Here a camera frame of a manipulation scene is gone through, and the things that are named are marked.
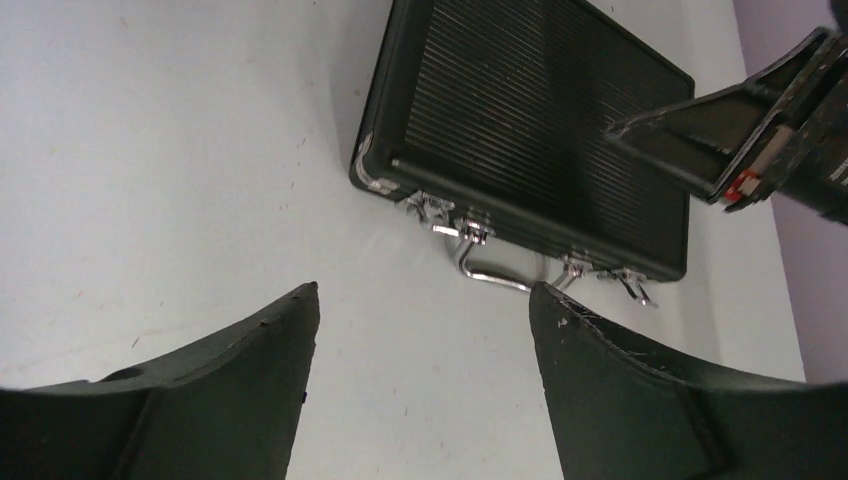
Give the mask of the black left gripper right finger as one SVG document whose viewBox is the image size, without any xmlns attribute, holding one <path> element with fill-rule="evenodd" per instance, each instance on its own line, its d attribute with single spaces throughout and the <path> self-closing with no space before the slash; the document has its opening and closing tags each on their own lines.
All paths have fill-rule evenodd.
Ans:
<svg viewBox="0 0 848 480">
<path fill-rule="evenodd" d="M 567 479 L 843 479 L 847 386 L 708 362 L 534 286 L 529 322 Z"/>
</svg>

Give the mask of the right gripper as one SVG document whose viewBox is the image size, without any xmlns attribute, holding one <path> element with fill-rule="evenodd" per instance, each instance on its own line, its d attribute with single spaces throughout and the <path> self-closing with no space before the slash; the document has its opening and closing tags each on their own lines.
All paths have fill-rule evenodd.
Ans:
<svg viewBox="0 0 848 480">
<path fill-rule="evenodd" d="M 847 3 L 745 81 L 613 123 L 615 145 L 705 202 L 740 211 L 781 193 L 847 224 Z"/>
</svg>

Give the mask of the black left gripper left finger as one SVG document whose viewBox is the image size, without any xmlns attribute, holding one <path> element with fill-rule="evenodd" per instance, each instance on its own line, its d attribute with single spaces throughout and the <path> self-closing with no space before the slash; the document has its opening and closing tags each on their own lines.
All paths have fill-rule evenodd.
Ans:
<svg viewBox="0 0 848 480">
<path fill-rule="evenodd" d="M 1 392 L 5 479 L 282 479 L 315 351 L 318 286 L 98 381 Z"/>
</svg>

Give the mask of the black poker set case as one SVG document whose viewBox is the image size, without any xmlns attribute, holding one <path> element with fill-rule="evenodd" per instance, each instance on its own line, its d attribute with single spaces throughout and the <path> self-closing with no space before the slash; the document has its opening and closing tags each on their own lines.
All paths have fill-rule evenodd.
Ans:
<svg viewBox="0 0 848 480">
<path fill-rule="evenodd" d="M 689 100 L 694 79 L 587 1 L 395 1 L 349 178 L 451 237 L 466 277 L 489 238 L 594 273 L 648 304 L 688 269 L 690 200 L 606 137 Z"/>
</svg>

